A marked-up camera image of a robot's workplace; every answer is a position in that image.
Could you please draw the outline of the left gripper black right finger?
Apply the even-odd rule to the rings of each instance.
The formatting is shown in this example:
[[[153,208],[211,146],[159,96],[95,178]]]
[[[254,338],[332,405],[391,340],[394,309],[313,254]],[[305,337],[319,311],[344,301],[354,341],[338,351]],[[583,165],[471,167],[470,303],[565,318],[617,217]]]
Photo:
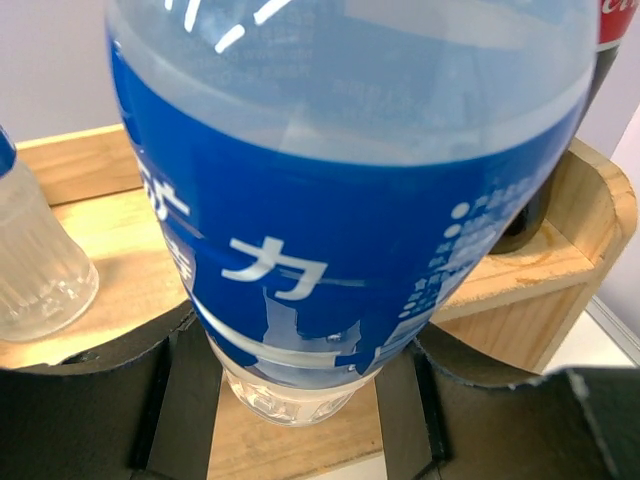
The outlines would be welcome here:
[[[635,479],[639,373],[533,375],[434,325],[375,380],[391,479]]]

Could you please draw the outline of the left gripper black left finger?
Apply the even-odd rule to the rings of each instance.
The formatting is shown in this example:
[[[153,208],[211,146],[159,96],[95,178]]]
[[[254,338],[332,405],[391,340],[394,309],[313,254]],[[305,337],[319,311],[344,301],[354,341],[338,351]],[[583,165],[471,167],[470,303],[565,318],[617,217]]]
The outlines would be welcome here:
[[[192,305],[61,363],[1,371],[4,479],[204,479],[221,365]]]

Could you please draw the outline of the water bottle blue label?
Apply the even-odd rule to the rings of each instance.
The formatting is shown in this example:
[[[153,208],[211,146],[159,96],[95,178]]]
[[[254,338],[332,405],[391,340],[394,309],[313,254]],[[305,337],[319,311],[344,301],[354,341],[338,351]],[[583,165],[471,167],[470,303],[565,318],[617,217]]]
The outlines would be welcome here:
[[[99,274],[51,210],[31,169],[1,133],[1,338],[62,330],[90,306]]]

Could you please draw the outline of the small water bottle blue cap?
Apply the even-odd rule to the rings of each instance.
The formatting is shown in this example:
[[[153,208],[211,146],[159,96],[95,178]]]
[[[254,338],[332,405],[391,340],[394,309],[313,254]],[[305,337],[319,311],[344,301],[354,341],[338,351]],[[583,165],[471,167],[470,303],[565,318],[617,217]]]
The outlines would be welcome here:
[[[595,1],[110,1],[120,115],[239,400],[337,412],[569,142]]]

